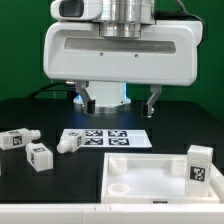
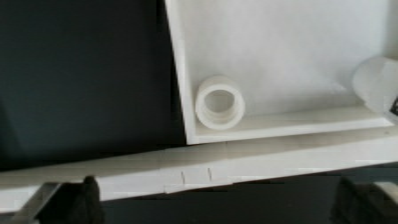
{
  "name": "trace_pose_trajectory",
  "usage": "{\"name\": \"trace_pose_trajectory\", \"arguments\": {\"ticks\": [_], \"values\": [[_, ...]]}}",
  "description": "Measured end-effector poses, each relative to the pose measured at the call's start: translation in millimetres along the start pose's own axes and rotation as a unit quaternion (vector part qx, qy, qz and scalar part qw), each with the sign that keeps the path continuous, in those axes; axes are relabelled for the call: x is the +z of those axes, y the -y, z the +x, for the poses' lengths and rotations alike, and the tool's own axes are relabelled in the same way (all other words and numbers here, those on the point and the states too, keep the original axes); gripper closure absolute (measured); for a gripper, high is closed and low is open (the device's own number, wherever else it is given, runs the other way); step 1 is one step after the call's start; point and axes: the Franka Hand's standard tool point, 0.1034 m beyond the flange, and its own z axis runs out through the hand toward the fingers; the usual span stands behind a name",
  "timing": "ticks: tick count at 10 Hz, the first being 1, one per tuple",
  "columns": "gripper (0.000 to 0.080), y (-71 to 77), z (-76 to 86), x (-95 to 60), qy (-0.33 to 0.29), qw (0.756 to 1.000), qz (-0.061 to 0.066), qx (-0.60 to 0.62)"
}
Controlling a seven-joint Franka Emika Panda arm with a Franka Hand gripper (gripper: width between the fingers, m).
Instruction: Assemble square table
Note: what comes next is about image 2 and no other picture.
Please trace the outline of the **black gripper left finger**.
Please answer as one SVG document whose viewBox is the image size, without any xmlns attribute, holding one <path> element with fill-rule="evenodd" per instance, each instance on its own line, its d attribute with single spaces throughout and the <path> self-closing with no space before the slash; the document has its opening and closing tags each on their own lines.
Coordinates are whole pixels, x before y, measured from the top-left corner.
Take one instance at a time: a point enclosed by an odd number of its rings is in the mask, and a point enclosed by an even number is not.
<svg viewBox="0 0 398 224">
<path fill-rule="evenodd" d="M 46 182 L 7 224 L 105 224 L 96 178 Z"/>
</svg>

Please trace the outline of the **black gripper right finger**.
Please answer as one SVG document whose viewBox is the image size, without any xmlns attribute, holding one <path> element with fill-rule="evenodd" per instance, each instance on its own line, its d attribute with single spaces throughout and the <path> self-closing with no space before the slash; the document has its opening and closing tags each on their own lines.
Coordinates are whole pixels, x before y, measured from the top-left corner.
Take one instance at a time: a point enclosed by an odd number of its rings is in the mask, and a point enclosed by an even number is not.
<svg viewBox="0 0 398 224">
<path fill-rule="evenodd" d="M 330 224 L 398 224 L 398 203 L 373 183 L 339 180 Z"/>
</svg>

